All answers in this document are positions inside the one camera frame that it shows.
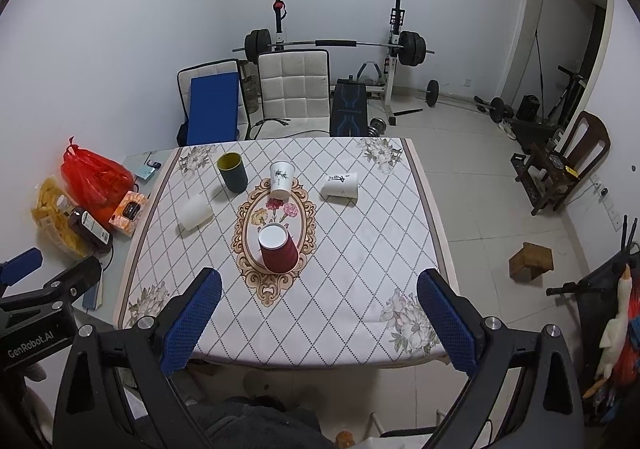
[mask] dark red ribbed cup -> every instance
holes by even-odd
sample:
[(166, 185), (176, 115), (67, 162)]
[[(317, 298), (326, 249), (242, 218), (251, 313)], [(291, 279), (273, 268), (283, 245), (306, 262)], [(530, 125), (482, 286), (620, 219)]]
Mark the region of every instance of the dark red ribbed cup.
[(287, 273), (298, 262), (298, 249), (287, 228), (278, 223), (265, 225), (258, 234), (264, 266), (275, 273)]

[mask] door frame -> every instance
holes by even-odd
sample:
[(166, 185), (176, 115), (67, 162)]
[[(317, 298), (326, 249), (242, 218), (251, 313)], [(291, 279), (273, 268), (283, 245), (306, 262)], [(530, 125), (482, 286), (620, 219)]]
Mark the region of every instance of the door frame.
[[(525, 19), (525, 13), (527, 12), (527, 3), (528, 0), (520, 1), (520, 10), (518, 12), (518, 21), (516, 22), (516, 29), (513, 35), (513, 41), (511, 42), (511, 48), (509, 52), (509, 57), (504, 67), (504, 71), (502, 73), (502, 79), (500, 80), (500, 84), (498, 84), (497, 93), (502, 95), (504, 91), (505, 84), (507, 82), (507, 77), (513, 67), (513, 59), (516, 53), (516, 48), (520, 42), (520, 38), (522, 36), (522, 25)], [(596, 60), (593, 65), (593, 71), (591, 72), (591, 76), (589, 77), (589, 81), (587, 82), (587, 87), (584, 89), (584, 93), (582, 94), (582, 98), (580, 99), (580, 103), (577, 108), (575, 108), (574, 114), (572, 115), (571, 121), (567, 125), (568, 130), (572, 129), (577, 120), (577, 116), (580, 112), (585, 109), (587, 103), (589, 102), (589, 98), (591, 97), (591, 92), (593, 92), (593, 87), (596, 84), (598, 79), (598, 75), (600, 74), (600, 69), (602, 68), (602, 63), (604, 62), (604, 57), (607, 53), (607, 45), (609, 44), (609, 36), (611, 34), (611, 23), (613, 21), (613, 9), (614, 9), (614, 0), (607, 0), (607, 9), (605, 13), (604, 19), (604, 29), (602, 31), (602, 40), (600, 41), (600, 47), (598, 49), (598, 54), (596, 55)]]

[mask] dark wooden chair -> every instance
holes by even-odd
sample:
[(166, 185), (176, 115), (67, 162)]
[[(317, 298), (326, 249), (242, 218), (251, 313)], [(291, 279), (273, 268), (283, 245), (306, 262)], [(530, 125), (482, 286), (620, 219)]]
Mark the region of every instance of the dark wooden chair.
[[(574, 145), (574, 147), (571, 148), (571, 151), (568, 152), (567, 150), (574, 139), (575, 132), (583, 120), (587, 123), (587, 130), (584, 135), (580, 137), (580, 140)], [(564, 166), (569, 166), (569, 168), (575, 169), (580, 162), (588, 158), (588, 156), (593, 153), (593, 150), (601, 142), (603, 143), (602, 150), (587, 166), (578, 172), (578, 178), (569, 174), (564, 168), (559, 169), (551, 159), (551, 157), (554, 156), (557, 159), (560, 159)], [(584, 111), (580, 112), (580, 115), (578, 115), (578, 119), (575, 121), (574, 127), (572, 127), (559, 152), (548, 152), (541, 145), (533, 144), (531, 148), (531, 155), (527, 160), (524, 171), (528, 171), (531, 166), (537, 166), (539, 169), (544, 169), (546, 173), (542, 180), (544, 182), (547, 178), (550, 178), (551, 185), (534, 204), (531, 214), (535, 216), (535, 214), (549, 202), (553, 202), (554, 211), (557, 211), (580, 181), (588, 178), (591, 171), (593, 171), (593, 168), (595, 168), (596, 164), (607, 154), (610, 147), (611, 140), (609, 139), (609, 134), (607, 133), (607, 128), (604, 123), (595, 115)], [(565, 186), (567, 189), (564, 192), (559, 193), (559, 189)]]

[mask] cup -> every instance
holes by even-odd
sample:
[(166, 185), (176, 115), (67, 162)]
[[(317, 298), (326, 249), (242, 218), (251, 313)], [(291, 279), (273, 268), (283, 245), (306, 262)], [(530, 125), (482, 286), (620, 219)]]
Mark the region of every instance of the cup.
[(358, 173), (337, 173), (324, 175), (324, 185), (320, 192), (325, 196), (358, 197)]
[(287, 273), (298, 263), (298, 248), (284, 225), (265, 225), (258, 233), (258, 243), (262, 262), (271, 272)]
[(239, 153), (225, 153), (218, 159), (216, 165), (220, 169), (222, 180), (225, 181), (229, 191), (241, 193), (246, 190), (249, 180), (246, 177), (242, 157)]
[(191, 231), (198, 225), (213, 216), (213, 209), (209, 205), (207, 195), (196, 194), (189, 198), (184, 204), (175, 209), (178, 223), (185, 231)]
[(286, 200), (293, 184), (293, 165), (281, 160), (271, 164), (271, 197)]

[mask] red plastic bag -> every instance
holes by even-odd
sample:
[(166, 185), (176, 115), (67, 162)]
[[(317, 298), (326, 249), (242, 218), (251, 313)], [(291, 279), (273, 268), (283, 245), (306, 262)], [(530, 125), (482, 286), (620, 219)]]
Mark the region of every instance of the red plastic bag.
[(113, 160), (82, 150), (73, 140), (69, 139), (60, 167), (68, 191), (100, 225), (111, 229), (109, 218), (133, 188), (133, 175)]

